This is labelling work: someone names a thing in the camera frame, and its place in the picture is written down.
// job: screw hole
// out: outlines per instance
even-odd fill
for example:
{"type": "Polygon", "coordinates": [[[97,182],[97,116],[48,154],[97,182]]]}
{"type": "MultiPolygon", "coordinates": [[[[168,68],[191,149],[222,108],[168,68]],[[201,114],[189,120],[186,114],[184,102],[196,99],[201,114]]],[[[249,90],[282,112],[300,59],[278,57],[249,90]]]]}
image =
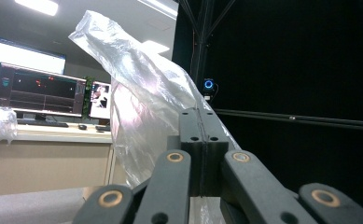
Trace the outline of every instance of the screw hole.
{"type": "Polygon", "coordinates": [[[104,201],[106,203],[112,203],[114,202],[116,199],[118,198],[118,196],[116,194],[108,194],[108,195],[105,195],[104,197],[104,201]]]}
{"type": "Polygon", "coordinates": [[[180,156],[178,154],[172,154],[170,155],[170,159],[172,159],[173,161],[179,160],[180,156]]]}
{"type": "Polygon", "coordinates": [[[298,224],[298,219],[294,216],[294,215],[292,215],[292,214],[290,214],[290,213],[288,213],[288,212],[284,212],[284,213],[282,213],[281,215],[280,215],[280,218],[286,223],[286,224],[298,224]]]}
{"type": "Polygon", "coordinates": [[[151,219],[152,224],[166,224],[168,221],[169,218],[164,213],[157,213],[151,219]]]}
{"type": "Polygon", "coordinates": [[[318,193],[317,195],[321,200],[323,200],[326,203],[332,203],[334,200],[325,193],[318,193]]]}

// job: computer monitor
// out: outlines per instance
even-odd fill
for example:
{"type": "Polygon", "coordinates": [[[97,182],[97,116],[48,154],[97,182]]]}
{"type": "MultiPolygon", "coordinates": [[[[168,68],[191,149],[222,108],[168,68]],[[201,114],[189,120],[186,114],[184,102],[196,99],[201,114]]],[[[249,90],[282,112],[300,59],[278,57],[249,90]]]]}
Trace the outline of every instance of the computer monitor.
{"type": "Polygon", "coordinates": [[[0,38],[0,63],[10,63],[40,71],[63,74],[65,55],[27,48],[0,38]]]}
{"type": "Polygon", "coordinates": [[[110,119],[111,84],[93,81],[89,104],[89,118],[110,119]]]}
{"type": "Polygon", "coordinates": [[[18,113],[82,117],[86,80],[0,64],[0,107],[18,113]]]}

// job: ceiling light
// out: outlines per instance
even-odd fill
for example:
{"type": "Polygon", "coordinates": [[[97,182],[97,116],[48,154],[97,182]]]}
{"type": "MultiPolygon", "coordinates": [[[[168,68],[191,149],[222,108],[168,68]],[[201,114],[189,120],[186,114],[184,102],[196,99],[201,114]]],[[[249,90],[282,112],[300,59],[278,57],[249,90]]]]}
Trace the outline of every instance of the ceiling light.
{"type": "Polygon", "coordinates": [[[177,9],[178,4],[174,1],[168,1],[168,3],[164,3],[163,0],[138,0],[139,2],[152,7],[153,9],[159,11],[160,13],[172,18],[175,20],[177,18],[177,9]]]}
{"type": "Polygon", "coordinates": [[[58,9],[58,4],[50,0],[15,0],[15,2],[50,16],[54,16],[58,9]]]}
{"type": "Polygon", "coordinates": [[[157,42],[154,42],[152,40],[148,40],[143,43],[143,48],[146,50],[149,50],[151,52],[155,53],[162,53],[164,51],[169,50],[166,46],[163,46],[162,44],[158,44],[157,42]]]}

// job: white desk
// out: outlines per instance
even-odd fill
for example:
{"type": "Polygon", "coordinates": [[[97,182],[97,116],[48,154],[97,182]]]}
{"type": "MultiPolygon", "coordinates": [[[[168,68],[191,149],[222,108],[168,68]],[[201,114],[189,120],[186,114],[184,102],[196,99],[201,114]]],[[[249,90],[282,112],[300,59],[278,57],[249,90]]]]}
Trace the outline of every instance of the white desk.
{"type": "Polygon", "coordinates": [[[19,125],[10,146],[0,142],[0,195],[102,186],[113,182],[111,133],[19,125]]]}

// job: clear plastic bag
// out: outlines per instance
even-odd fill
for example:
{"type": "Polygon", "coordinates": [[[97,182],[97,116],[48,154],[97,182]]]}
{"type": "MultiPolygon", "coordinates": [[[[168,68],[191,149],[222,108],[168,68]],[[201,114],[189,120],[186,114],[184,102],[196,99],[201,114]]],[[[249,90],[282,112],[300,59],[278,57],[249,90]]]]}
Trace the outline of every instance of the clear plastic bag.
{"type": "MultiPolygon", "coordinates": [[[[212,109],[181,67],[145,51],[116,22],[99,13],[87,11],[69,38],[112,77],[115,153],[127,184],[135,187],[150,178],[156,159],[166,150],[167,136],[178,135],[179,112],[191,107],[212,109]]],[[[218,198],[194,198],[190,206],[189,223],[224,223],[218,198]]]]}
{"type": "Polygon", "coordinates": [[[7,107],[0,108],[0,141],[7,140],[10,145],[18,134],[18,122],[16,113],[7,107]]]}

